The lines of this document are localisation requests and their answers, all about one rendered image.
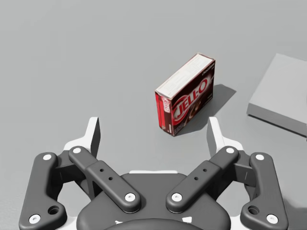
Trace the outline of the red and white carton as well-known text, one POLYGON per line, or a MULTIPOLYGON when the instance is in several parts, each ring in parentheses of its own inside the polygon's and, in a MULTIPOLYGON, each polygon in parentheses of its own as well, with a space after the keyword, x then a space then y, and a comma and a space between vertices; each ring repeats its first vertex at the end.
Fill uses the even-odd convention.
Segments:
POLYGON ((177 136, 213 98, 216 61, 197 53, 155 90, 159 127, 177 136))

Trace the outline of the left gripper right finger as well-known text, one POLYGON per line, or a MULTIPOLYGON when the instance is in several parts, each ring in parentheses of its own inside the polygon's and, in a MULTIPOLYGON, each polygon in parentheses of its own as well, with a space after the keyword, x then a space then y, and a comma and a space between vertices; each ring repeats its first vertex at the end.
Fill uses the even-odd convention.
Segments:
POLYGON ((209 211, 202 220, 223 224, 224 230, 286 230, 289 220, 273 158, 262 152, 247 155, 238 141, 223 136, 218 119, 209 117, 207 143, 211 157, 203 161, 166 196, 172 213, 183 213, 198 198, 206 195, 212 208, 217 198, 232 183, 244 185, 249 201, 240 214, 221 218, 209 211))

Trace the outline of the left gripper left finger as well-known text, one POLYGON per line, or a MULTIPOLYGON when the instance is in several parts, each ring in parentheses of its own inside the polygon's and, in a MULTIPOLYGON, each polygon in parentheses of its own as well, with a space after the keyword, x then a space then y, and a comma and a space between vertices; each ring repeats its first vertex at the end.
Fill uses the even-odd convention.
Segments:
POLYGON ((68 220, 58 201, 65 183, 75 182, 94 200, 106 195, 124 213, 141 209, 141 195, 107 163, 97 159, 101 138, 98 117, 91 117, 85 134, 65 144, 60 155, 38 154, 33 161, 18 227, 21 230, 58 230, 68 220))

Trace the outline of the grey stand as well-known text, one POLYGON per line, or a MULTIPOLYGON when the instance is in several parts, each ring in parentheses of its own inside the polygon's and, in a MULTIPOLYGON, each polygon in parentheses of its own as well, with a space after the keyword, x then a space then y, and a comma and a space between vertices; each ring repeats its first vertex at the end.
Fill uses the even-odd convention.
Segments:
POLYGON ((307 60, 276 54, 248 103, 247 115, 307 137, 307 60))

